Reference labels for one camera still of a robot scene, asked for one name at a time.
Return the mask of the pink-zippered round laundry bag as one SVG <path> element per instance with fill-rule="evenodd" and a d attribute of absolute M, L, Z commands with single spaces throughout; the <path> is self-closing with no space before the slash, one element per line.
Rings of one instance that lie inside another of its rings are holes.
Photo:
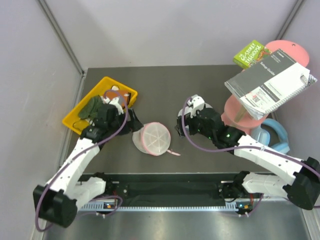
<path fill-rule="evenodd" d="M 135 147 L 145 154 L 161 156 L 170 153 L 174 156 L 180 156 L 179 153 L 170 150 L 170 131 L 160 122 L 144 124 L 140 130 L 133 133 L 132 141 Z"/>

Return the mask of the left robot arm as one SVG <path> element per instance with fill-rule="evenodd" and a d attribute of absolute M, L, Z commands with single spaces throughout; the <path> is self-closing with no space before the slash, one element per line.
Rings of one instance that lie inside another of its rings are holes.
<path fill-rule="evenodd" d="M 114 187 L 102 174 L 95 174 L 85 183 L 79 183 L 79 179 L 106 142 L 137 132 L 142 127 L 133 108 L 119 110 L 117 103 L 100 106 L 96 118 L 82 130 L 58 172 L 45 185 L 37 185 L 33 190 L 37 230 L 42 230 L 39 219 L 67 228 L 89 201 L 97 196 L 109 198 Z"/>

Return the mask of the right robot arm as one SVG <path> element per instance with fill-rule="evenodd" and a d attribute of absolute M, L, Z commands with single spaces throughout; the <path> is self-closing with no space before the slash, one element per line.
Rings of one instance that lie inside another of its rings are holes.
<path fill-rule="evenodd" d="M 177 115 L 175 127 L 181 138 L 200 134 L 214 149 L 191 144 L 204 152 L 222 153 L 246 159 L 272 172 L 271 176 L 240 172 L 233 181 L 233 192 L 239 198 L 251 193 L 276 195 L 304 210 L 316 209 L 320 196 L 320 163 L 308 157 L 300 159 L 259 143 L 243 131 L 225 125 L 211 107 L 192 110 L 184 107 Z"/>

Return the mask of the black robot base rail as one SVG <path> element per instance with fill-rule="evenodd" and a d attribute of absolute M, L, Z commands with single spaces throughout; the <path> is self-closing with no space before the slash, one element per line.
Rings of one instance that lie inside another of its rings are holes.
<path fill-rule="evenodd" d="M 124 207 L 216 207 L 249 198 L 232 186 L 234 173 L 104 174 L 105 195 L 123 199 Z"/>

